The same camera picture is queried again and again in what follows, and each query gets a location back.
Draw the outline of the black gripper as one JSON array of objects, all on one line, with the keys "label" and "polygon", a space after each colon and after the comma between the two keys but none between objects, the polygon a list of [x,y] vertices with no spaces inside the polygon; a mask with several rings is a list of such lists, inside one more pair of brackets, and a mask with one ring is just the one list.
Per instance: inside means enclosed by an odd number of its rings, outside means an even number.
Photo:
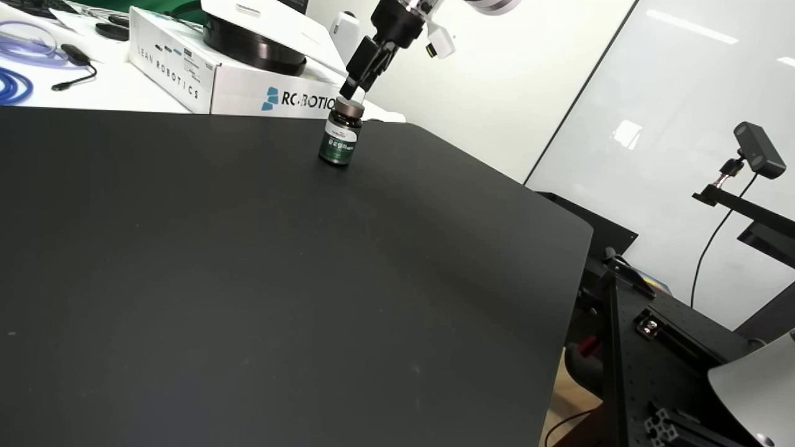
[{"label": "black gripper", "polygon": [[375,39],[364,37],[345,63],[342,94],[364,102],[378,77],[392,63],[396,46],[410,46],[432,13],[432,0],[378,0],[371,13]]}]

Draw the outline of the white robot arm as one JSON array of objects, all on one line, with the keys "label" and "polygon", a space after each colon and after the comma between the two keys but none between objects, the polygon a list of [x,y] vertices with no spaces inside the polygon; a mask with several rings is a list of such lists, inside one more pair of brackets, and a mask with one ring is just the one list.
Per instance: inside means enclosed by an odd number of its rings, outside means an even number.
[{"label": "white robot arm", "polygon": [[409,49],[432,22],[432,13],[442,0],[378,0],[371,13],[375,31],[364,37],[345,63],[342,94],[354,99],[359,88],[369,92],[391,67],[401,49]]}]

